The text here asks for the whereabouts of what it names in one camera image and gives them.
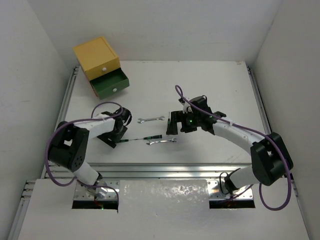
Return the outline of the yellow top drawer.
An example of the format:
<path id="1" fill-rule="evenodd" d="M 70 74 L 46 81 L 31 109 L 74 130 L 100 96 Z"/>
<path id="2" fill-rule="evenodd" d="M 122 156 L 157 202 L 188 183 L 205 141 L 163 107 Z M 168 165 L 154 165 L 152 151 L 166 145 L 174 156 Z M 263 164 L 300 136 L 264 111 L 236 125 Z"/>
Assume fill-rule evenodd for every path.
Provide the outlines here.
<path id="1" fill-rule="evenodd" d="M 121 67 L 119 58 L 114 58 L 108 62 L 104 62 L 100 65 L 85 70 L 84 73 L 89 81 L 99 78 L 107 73 L 117 70 Z"/>

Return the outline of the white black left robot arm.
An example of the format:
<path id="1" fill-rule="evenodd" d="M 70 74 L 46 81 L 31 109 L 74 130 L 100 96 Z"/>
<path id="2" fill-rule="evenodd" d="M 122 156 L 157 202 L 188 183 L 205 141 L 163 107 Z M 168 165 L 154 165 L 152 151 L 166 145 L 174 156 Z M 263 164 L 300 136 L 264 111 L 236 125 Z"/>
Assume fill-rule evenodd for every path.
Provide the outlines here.
<path id="1" fill-rule="evenodd" d="M 113 188 L 86 162 L 88 142 L 97 138 L 114 149 L 131 120 L 131 112 L 120 107 L 115 112 L 104 111 L 90 119 L 62 121 L 49 140 L 45 160 L 67 169 L 95 199 L 102 200 Z"/>

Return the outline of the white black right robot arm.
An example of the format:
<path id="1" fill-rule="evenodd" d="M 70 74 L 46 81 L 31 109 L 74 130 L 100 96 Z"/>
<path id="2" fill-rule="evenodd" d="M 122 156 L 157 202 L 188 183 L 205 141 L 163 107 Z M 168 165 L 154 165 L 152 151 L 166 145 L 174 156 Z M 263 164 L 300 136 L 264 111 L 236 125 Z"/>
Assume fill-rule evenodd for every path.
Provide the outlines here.
<path id="1" fill-rule="evenodd" d="M 270 186 L 293 168 L 293 161 L 278 133 L 272 132 L 263 136 L 236 127 L 226 114 L 220 111 L 212 112 L 204 95 L 195 97 L 190 102 L 180 98 L 179 102 L 183 109 L 170 112 L 167 135 L 191 133 L 201 128 L 237 145 L 251 157 L 251 165 L 238 168 L 224 178 L 221 189 L 225 195 L 247 185 Z"/>

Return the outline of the green drawer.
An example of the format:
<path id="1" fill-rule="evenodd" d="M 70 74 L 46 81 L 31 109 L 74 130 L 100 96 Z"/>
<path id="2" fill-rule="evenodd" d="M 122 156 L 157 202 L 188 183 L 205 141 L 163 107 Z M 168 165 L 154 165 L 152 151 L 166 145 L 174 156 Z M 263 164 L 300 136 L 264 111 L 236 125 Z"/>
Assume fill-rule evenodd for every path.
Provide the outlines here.
<path id="1" fill-rule="evenodd" d="M 90 81 L 100 100 L 106 99 L 130 86 L 129 78 L 121 68 Z"/>

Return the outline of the green black screwdriver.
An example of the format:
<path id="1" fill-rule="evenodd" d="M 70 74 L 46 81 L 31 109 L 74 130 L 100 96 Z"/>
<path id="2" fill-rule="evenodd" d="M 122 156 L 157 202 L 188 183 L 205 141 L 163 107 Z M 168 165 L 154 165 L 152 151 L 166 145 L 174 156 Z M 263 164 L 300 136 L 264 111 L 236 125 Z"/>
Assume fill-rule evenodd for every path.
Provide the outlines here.
<path id="1" fill-rule="evenodd" d="M 134 138 L 134 139 L 121 139 L 119 141 L 119 143 L 126 143 L 126 142 L 130 142 L 130 141 L 139 141 L 139 140 L 155 140 L 155 139 L 161 139 L 163 137 L 162 134 L 158 134 L 158 135 L 152 135 L 152 136 L 145 136 L 142 138 Z"/>
<path id="2" fill-rule="evenodd" d="M 168 112 L 168 118 L 167 118 L 167 126 L 170 126 L 170 122 L 171 122 L 171 112 Z"/>

